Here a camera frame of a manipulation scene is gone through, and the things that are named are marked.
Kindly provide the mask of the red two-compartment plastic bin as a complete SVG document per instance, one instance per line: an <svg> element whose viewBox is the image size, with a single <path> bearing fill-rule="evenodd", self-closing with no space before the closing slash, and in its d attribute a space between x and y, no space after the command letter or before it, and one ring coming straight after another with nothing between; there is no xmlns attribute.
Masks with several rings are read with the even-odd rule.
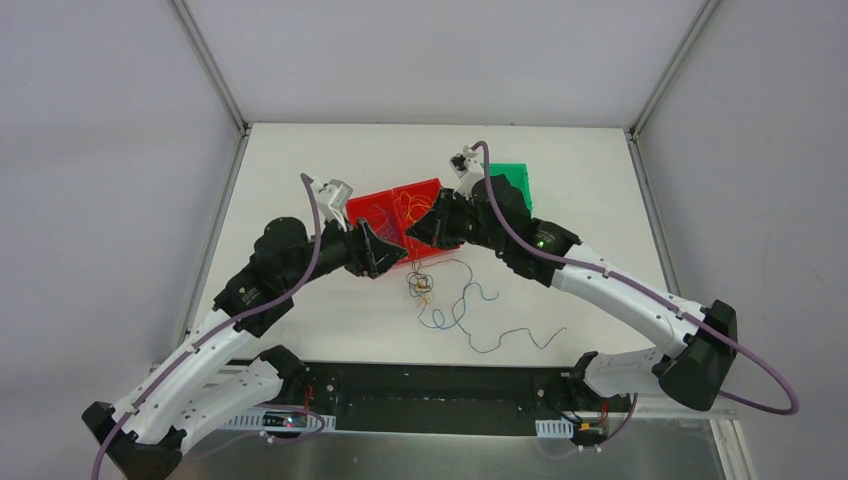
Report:
<svg viewBox="0 0 848 480"><path fill-rule="evenodd" d="M438 250L418 240L407 237L405 230L418 221L432 207L442 188L438 178L432 178L368 195L350 199L346 205L347 218L355 223L365 219L377 235L408 251L408 257L396 268L411 266L413 262L453 253L458 250Z"/></svg>

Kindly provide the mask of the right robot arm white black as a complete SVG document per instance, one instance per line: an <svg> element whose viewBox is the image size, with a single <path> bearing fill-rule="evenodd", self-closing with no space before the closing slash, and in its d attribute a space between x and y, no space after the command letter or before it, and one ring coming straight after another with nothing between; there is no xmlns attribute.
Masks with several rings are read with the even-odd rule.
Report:
<svg viewBox="0 0 848 480"><path fill-rule="evenodd" d="M582 298L651 342L620 354L584 353L567 384L576 407L590 410L617 394L663 393L692 410L710 410L736 358L714 335L737 340L735 309L721 300L703 306L626 279L576 234L533 217L505 177L494 177L492 185L515 237L498 221L482 181L468 196L440 189L407 235L441 250L488 248L515 274Z"/></svg>

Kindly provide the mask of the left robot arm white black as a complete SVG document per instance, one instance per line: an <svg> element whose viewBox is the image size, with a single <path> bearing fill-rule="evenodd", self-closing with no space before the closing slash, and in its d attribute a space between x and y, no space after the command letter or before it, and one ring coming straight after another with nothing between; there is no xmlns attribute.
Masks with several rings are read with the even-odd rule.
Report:
<svg viewBox="0 0 848 480"><path fill-rule="evenodd" d="M124 398L94 402L83 412L100 444L96 460L109 458L128 479L165 479L196 444L244 410L274 398L297 402L305 365L281 345L216 386L207 382L288 313L294 292L306 283L338 269L378 278L407 254L364 220L355 226L331 220L315 237L297 218L271 221L248 264L179 348Z"/></svg>

